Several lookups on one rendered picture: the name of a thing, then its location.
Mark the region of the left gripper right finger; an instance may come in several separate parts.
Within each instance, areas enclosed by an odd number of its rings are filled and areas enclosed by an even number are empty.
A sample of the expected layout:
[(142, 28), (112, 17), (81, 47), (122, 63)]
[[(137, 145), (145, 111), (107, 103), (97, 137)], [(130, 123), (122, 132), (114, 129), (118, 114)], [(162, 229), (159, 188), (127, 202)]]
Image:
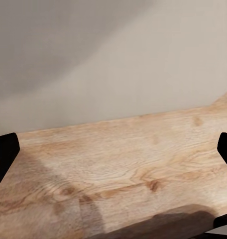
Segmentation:
[(222, 132), (218, 141), (217, 150), (227, 164), (227, 133)]

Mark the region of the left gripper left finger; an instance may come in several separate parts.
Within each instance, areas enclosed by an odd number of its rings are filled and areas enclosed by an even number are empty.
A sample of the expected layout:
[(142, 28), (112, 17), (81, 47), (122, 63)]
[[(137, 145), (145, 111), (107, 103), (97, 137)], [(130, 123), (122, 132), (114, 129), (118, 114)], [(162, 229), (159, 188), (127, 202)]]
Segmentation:
[(0, 182), (19, 152), (20, 145), (15, 132), (0, 136)]

